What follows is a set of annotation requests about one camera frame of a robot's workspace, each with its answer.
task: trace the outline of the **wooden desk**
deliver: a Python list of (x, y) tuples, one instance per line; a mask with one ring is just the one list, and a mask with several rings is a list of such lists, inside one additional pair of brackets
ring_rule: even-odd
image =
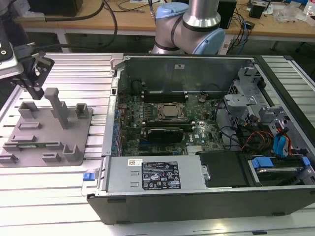
[[(110, 0), (109, 4), (113, 10), (119, 10), (116, 3), (122, 0)], [(278, 23), (272, 15), (262, 16), (260, 19), (249, 18), (249, 12), (241, 8), (247, 0), (238, 0), (237, 9), (245, 21), (255, 23), (251, 39), (276, 40), (276, 41), (315, 41), (315, 27), (303, 21)], [(101, 4), (100, 0), (83, 0), (83, 6), (77, 16), (85, 16), (95, 12)], [(139, 3), (125, 3), (125, 8), (138, 7)], [(149, 7), (141, 8), (145, 13), (138, 12), (116, 12), (118, 22), (118, 34), (124, 35), (155, 35), (155, 24), (150, 16)], [(32, 32), (54, 32), (58, 35), (60, 43), (67, 43), (66, 33), (91, 33), (112, 34), (114, 23), (107, 10), (102, 10), (97, 16), (72, 22), (27, 22), (19, 18), (18, 22)], [(229, 42), (238, 34), (240, 26), (236, 20), (232, 20), (229, 29), (226, 30), (226, 42)]]

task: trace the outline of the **motherboard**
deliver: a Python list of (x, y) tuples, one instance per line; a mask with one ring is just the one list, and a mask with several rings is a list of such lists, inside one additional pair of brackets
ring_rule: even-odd
[(121, 92), (123, 156), (195, 155), (224, 149), (214, 120), (215, 101), (204, 98), (197, 93), (161, 99)]

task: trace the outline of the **white sticker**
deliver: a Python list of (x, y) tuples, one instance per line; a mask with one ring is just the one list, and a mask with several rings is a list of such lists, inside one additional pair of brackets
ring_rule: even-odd
[(141, 166), (142, 159), (128, 159), (129, 166)]
[(185, 69), (185, 65), (184, 64), (176, 64), (175, 65), (175, 70), (184, 70)]

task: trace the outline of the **workbench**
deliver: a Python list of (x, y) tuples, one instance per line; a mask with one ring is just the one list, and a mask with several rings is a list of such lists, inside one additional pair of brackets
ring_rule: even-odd
[[(113, 10), (120, 10), (116, 3), (121, 0), (109, 1)], [(315, 42), (315, 27), (311, 27), (303, 21), (277, 23), (272, 15), (262, 15), (260, 19), (249, 18), (249, 12), (245, 11), (243, 4), (247, 0), (237, 0), (237, 9), (244, 17), (245, 21), (255, 23), (249, 39), (270, 40), (270, 41), (298, 41)], [(101, 0), (83, 0), (83, 6), (77, 16), (85, 16), (95, 12), (101, 4)], [(141, 6), (140, 3), (124, 3), (125, 8), (131, 9)], [(123, 35), (155, 35), (155, 24), (151, 18), (149, 7), (141, 8), (145, 13), (139, 12), (115, 12), (118, 22), (118, 34)], [(69, 22), (27, 22), (26, 19), (19, 18), (18, 22), (22, 24), (27, 32), (53, 32), (57, 34), (58, 40), (62, 44), (68, 43), (67, 34), (113, 34), (114, 23), (109, 12), (103, 9), (93, 18), (81, 21)], [(240, 26), (237, 20), (233, 19), (229, 29), (226, 29), (225, 42), (220, 54), (226, 54), (229, 42), (237, 36)], [(69, 52), (69, 49), (63, 49), (63, 52)]]
[[(43, 88), (57, 87), (60, 100), (65, 101), (67, 106), (86, 103), (94, 109), (85, 149), (86, 160), (81, 166), (73, 167), (0, 168), (1, 236), (245, 236), (253, 235), (252, 231), (267, 232), (269, 236), (314, 235), (315, 204), (286, 216), (104, 225), (84, 196), (86, 188), (89, 192), (95, 190), (97, 180), (83, 182), (82, 177), (86, 170), (96, 169), (101, 163), (112, 80), (111, 55), (60, 53), (47, 54), (47, 57), (55, 60), (55, 65)], [(309, 100), (310, 103), (305, 102), (315, 96), (314, 84), (306, 82), (310, 78), (300, 71), (295, 62), (287, 62), (281, 56), (264, 58), (277, 76), (282, 76), (282, 84), (307, 117), (310, 120), (314, 118), (312, 100)], [(0, 111), (0, 149), (20, 117), (18, 107), (26, 101), (32, 101), (30, 95), (16, 87)], [(35, 104), (38, 107), (50, 107), (46, 99), (35, 101)]]

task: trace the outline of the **black box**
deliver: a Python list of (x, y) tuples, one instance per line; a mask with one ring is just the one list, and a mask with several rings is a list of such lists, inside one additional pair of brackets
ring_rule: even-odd
[(76, 16), (83, 0), (28, 0), (31, 11), (45, 15)]
[(260, 19), (265, 6), (253, 4), (250, 11), (250, 17)]
[[(189, 0), (172, 0), (178, 2), (189, 3)], [(218, 13), (221, 16), (220, 28), (228, 29), (231, 23), (233, 12), (236, 6), (236, 0), (220, 0)]]

